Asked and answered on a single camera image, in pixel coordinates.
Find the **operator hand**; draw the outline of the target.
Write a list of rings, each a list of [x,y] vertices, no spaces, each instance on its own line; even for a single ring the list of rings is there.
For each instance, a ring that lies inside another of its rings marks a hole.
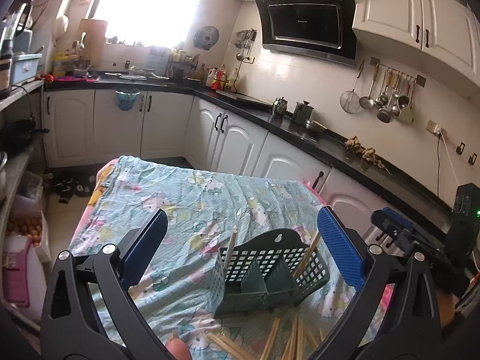
[[[180,338],[172,336],[165,346],[176,360],[192,360],[189,347]]]

